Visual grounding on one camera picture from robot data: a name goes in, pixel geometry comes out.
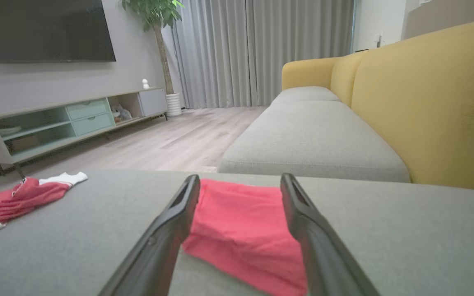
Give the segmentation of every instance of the tree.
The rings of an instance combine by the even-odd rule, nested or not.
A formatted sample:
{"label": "tree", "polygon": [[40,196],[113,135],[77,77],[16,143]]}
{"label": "tree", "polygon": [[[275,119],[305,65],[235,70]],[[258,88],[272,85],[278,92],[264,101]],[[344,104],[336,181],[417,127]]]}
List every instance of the tree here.
{"label": "tree", "polygon": [[156,43],[160,60],[162,61],[162,69],[164,71],[164,80],[166,83],[166,94],[171,95],[173,91],[173,83],[171,82],[170,67],[167,62],[166,48],[164,39],[162,38],[162,27],[170,26],[173,28],[175,21],[181,21],[182,17],[177,11],[177,7],[182,5],[177,0],[121,0],[122,7],[128,8],[136,13],[143,22],[144,32],[150,28],[155,30]]}

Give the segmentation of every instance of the white plant pot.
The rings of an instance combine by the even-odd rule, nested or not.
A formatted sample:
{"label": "white plant pot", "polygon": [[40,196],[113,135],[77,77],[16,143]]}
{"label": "white plant pot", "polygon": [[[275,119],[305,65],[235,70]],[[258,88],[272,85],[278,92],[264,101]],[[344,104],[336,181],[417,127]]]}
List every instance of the white plant pot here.
{"label": "white plant pot", "polygon": [[181,116],[182,109],[180,107],[180,94],[166,95],[167,116]]}

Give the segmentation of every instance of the floor plank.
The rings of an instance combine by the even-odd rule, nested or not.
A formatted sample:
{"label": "floor plank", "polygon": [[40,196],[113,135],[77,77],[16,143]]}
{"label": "floor plank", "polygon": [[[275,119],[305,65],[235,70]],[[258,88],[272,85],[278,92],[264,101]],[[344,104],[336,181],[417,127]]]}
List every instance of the floor plank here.
{"label": "floor plank", "polygon": [[[266,109],[233,107],[187,110],[157,118],[58,151],[23,167],[27,176],[47,178],[88,169],[216,172],[224,151]],[[0,176],[0,191],[19,182]]]}

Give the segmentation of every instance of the curtain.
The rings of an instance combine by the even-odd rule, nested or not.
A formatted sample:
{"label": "curtain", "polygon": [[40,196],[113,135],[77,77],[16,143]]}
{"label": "curtain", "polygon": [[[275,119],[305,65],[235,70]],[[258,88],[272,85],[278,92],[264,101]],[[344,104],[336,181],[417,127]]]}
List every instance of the curtain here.
{"label": "curtain", "polygon": [[286,62],[349,53],[353,0],[184,0],[175,47],[187,108],[269,105]]}

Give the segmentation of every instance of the red fabric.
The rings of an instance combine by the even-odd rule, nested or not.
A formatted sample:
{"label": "red fabric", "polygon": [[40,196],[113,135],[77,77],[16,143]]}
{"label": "red fabric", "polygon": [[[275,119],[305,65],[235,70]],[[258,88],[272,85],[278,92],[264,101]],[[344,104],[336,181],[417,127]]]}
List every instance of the red fabric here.
{"label": "red fabric", "polygon": [[38,206],[62,198],[71,186],[62,183],[40,185],[39,180],[27,177],[11,190],[0,192],[0,223],[32,212]]}
{"label": "red fabric", "polygon": [[301,246],[286,224],[281,191],[201,180],[186,253],[272,295],[307,294]]}

